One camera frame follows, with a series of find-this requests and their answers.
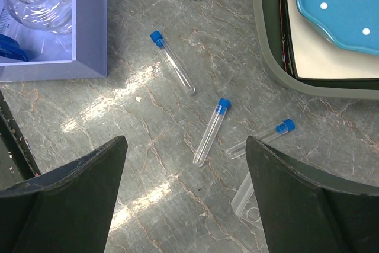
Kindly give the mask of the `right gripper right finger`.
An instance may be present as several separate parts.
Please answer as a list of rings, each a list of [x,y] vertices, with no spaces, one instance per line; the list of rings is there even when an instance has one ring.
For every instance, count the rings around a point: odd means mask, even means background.
[[[249,136],[246,160],[269,252],[378,252],[378,187]]]

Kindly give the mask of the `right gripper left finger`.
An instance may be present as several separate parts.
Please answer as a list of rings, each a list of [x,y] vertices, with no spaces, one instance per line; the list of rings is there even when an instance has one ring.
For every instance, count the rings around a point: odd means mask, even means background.
[[[1,191],[1,252],[104,252],[126,161],[117,136]]]

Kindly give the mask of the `clear test tube rack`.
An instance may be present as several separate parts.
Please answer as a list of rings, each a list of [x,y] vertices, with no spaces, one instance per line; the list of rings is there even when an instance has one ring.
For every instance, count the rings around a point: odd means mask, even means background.
[[[249,172],[246,174],[232,199],[231,207],[236,216],[250,223],[252,226],[263,230],[258,203]]]

